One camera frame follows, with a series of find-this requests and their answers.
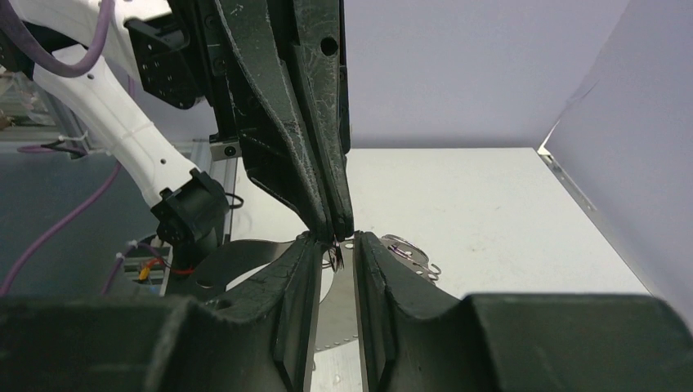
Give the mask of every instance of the silver metal plate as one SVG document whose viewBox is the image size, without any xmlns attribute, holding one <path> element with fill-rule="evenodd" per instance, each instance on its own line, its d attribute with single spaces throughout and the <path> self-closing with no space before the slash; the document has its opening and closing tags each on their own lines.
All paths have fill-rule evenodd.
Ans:
<svg viewBox="0 0 693 392">
<path fill-rule="evenodd" d="M 421 278 L 435 284 L 440 270 L 429 269 L 428 256 L 412 243 L 402 238 L 381 238 L 381 243 L 393 252 L 395 258 L 409 267 Z M 358 339 L 356 321 L 356 299 L 354 291 L 354 243 L 347 240 L 340 244 L 344 257 L 344 268 L 338 270 L 327 296 L 320 302 L 318 327 L 315 333 L 315 351 L 325 351 Z"/>
<path fill-rule="evenodd" d="M 209 144 L 212 152 L 212 160 L 221 161 L 224 159 L 240 158 L 240 143 L 238 141 L 221 141 Z"/>
</svg>

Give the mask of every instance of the gray floor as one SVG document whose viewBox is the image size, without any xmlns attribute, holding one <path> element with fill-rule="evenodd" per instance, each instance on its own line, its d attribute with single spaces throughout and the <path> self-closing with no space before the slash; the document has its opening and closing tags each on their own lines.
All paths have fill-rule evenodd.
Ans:
<svg viewBox="0 0 693 392">
<path fill-rule="evenodd" d="M 0 276 L 46 229 L 91 195 L 112 172 L 103 154 L 0 154 Z M 126 242 L 156 229 L 130 176 L 122 170 L 106 193 L 41 247 L 11 289 L 13 296 L 96 295 Z M 113 294 L 136 292 L 119 277 Z"/>
</svg>

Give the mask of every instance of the white wall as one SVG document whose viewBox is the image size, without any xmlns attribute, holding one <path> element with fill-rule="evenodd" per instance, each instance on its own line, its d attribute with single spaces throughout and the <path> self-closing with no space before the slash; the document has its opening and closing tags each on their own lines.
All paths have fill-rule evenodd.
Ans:
<svg viewBox="0 0 693 392">
<path fill-rule="evenodd" d="M 537 145 L 628 0 L 346 0 L 354 145 Z M 211 109 L 138 94 L 172 140 Z"/>
<path fill-rule="evenodd" d="M 693 326 L 693 2 L 632 0 L 592 85 L 548 149 L 634 272 Z"/>
</svg>

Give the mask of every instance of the purple cable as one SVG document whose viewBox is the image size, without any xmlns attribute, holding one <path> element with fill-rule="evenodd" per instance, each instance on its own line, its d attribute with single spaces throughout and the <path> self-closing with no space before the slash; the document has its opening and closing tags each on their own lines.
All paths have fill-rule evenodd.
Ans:
<svg viewBox="0 0 693 392">
<path fill-rule="evenodd" d="M 29 260 L 29 258 L 48 240 L 50 239 L 53 235 L 55 235 L 57 232 L 59 232 L 62 228 L 67 226 L 68 223 L 74 220 L 79 214 L 84 212 L 87 208 L 89 208 L 96 200 L 98 200 L 102 194 L 108 188 L 114 183 L 115 177 L 118 176 L 118 173 L 120 172 L 120 163 L 115 164 L 115 168 L 113 169 L 113 172 L 110 174 L 110 176 L 106 179 L 104 184 L 94 192 L 92 196 L 89 196 L 87 200 L 84 200 L 82 204 L 77 206 L 71 213 L 69 213 L 66 217 L 61 219 L 58 223 L 54 224 L 53 227 L 51 227 L 46 233 L 41 234 L 41 237 L 38 237 L 34 243 L 31 244 L 30 247 L 27 248 L 27 250 L 21 255 L 17 261 L 15 261 L 15 264 L 12 265 L 12 268 L 10 268 L 10 272 L 7 273 L 7 276 L 5 277 L 4 282 L 2 282 L 2 287 L 0 287 L 0 296 L 5 296 L 7 293 L 10 291 L 10 287 L 12 287 L 12 283 L 15 281 L 15 278 L 21 271 L 22 267 L 26 264 L 26 262 Z"/>
<path fill-rule="evenodd" d="M 84 57 L 75 65 L 62 63 L 53 57 L 51 53 L 45 51 L 16 14 L 10 4 L 10 0 L 0 0 L 0 29 L 40 67 L 63 78 L 76 78 L 89 72 L 104 51 L 106 36 L 108 35 L 114 9 L 114 0 L 102 0 L 92 43 L 89 45 L 89 49 Z"/>
<path fill-rule="evenodd" d="M 143 247 L 149 253 L 151 253 L 152 256 L 156 257 L 157 259 L 163 260 L 163 257 L 161 257 L 161 254 L 154 249 L 151 245 L 148 243 L 138 243 L 137 245 L 130 245 L 127 247 L 125 252 L 121 255 L 118 255 L 115 258 L 115 265 L 113 266 L 113 269 L 110 271 L 110 275 L 108 277 L 108 280 L 106 280 L 106 283 L 104 284 L 104 287 L 101 289 L 101 295 L 104 296 L 108 294 L 108 291 L 110 290 L 111 286 L 113 286 L 113 282 L 115 281 L 115 277 L 118 275 L 118 271 L 120 270 L 120 266 L 123 265 L 123 262 L 125 261 L 125 257 L 135 250 L 138 247 Z"/>
</svg>

